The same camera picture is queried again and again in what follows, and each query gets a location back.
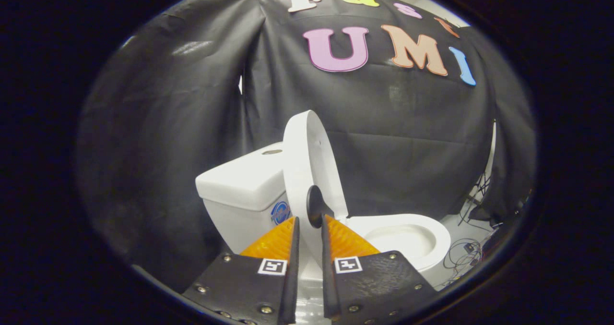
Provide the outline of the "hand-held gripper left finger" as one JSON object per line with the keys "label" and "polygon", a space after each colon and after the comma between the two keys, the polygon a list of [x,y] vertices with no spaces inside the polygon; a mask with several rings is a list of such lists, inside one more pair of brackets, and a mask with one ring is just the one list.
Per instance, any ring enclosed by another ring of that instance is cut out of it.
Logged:
{"label": "hand-held gripper left finger", "polygon": [[237,323],[294,324],[299,252],[300,220],[292,217],[242,253],[221,253],[183,296]]}

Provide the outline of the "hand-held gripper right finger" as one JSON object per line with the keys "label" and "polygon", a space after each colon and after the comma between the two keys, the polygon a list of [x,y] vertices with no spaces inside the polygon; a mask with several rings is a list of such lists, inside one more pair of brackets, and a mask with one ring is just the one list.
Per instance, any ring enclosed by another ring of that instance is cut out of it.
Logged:
{"label": "hand-held gripper right finger", "polygon": [[364,254],[355,246],[342,257],[346,227],[321,215],[324,316],[334,324],[394,324],[416,318],[438,293],[399,252]]}

